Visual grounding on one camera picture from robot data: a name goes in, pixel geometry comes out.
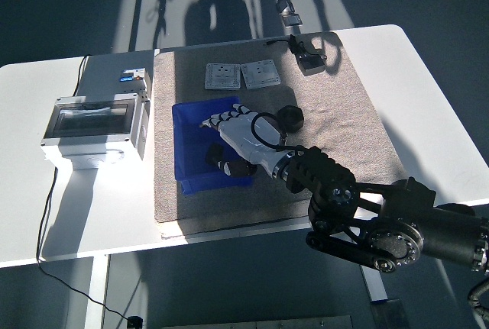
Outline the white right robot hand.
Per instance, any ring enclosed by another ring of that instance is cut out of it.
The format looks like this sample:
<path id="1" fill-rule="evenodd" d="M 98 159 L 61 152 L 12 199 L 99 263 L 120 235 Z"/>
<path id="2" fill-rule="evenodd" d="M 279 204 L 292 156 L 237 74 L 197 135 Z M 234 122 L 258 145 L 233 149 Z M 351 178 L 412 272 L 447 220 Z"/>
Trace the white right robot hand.
<path id="1" fill-rule="evenodd" d="M 220 137 L 236 153 L 252 165 L 260 165 L 276 179 L 282 170 L 288 150 L 285 135 L 279 127 L 242 104 L 234 104 L 230 111 L 211 115 L 201 125 L 218 131 Z"/>

